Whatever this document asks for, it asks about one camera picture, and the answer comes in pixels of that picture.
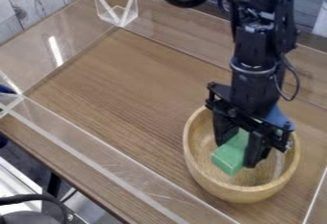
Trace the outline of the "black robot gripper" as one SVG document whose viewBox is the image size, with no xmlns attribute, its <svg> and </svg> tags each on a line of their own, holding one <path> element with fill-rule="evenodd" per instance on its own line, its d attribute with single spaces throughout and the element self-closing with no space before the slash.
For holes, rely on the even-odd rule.
<svg viewBox="0 0 327 224">
<path fill-rule="evenodd" d="M 294 125 L 278 109 L 282 93 L 284 68 L 250 71 L 232 69 L 230 84 L 206 84 L 205 107 L 213 114 L 213 132 L 221 146 L 240 129 L 249 133 L 244 167 L 254 168 L 266 159 L 272 148 L 288 149 Z"/>
</svg>

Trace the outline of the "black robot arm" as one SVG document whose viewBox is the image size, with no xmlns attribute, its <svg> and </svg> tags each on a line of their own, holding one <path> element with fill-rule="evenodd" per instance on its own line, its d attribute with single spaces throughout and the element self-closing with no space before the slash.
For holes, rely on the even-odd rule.
<svg viewBox="0 0 327 224">
<path fill-rule="evenodd" d="M 206 0 L 164 0 L 178 8 L 193 8 Z M 248 132 L 240 159 L 254 168 L 272 149 L 290 147 L 294 124 L 278 108 L 278 100 L 292 101 L 282 92 L 286 72 L 294 71 L 286 53 L 296 48 L 297 30 L 293 0 L 225 0 L 234 44 L 229 60 L 230 83 L 206 85 L 206 108 L 213 115 L 217 146 L 224 146 L 240 131 Z"/>
</svg>

